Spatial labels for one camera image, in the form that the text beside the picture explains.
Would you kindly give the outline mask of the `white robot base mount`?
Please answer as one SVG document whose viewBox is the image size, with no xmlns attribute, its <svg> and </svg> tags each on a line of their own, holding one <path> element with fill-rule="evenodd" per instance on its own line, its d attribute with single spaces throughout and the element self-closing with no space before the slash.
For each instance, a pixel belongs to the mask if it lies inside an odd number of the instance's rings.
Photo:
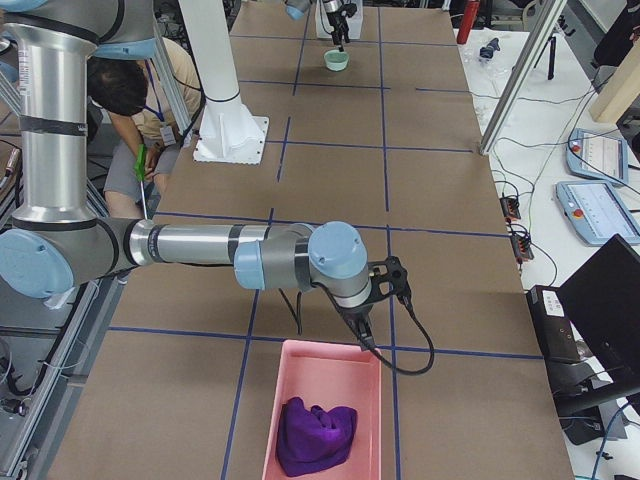
<svg viewBox="0 0 640 480">
<path fill-rule="evenodd" d="M 194 159 L 257 165 L 269 119 L 251 114 L 243 103 L 223 3 L 179 3 L 206 101 Z"/>
</svg>

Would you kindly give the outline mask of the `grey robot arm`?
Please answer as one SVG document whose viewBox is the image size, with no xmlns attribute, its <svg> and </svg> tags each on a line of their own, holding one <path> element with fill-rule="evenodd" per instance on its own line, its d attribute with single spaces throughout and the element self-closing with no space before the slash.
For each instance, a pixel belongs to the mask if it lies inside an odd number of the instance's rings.
<svg viewBox="0 0 640 480">
<path fill-rule="evenodd" d="M 291 19 L 298 20 L 306 14 L 314 1 L 311 0 L 285 0 L 285 11 Z M 325 13 L 331 30 L 329 34 L 333 44 L 339 51 L 344 51 L 344 44 L 350 42 L 348 18 L 352 18 L 358 7 L 355 3 L 338 0 L 318 1 L 320 9 Z"/>
<path fill-rule="evenodd" d="M 165 60 L 148 1 L 5 1 L 18 45 L 24 199 L 1 237 L 1 275 L 34 298 L 153 263 L 230 266 L 252 290 L 322 289 L 357 342 L 375 346 L 374 265 L 349 224 L 159 225 L 87 205 L 87 61 Z"/>
</svg>

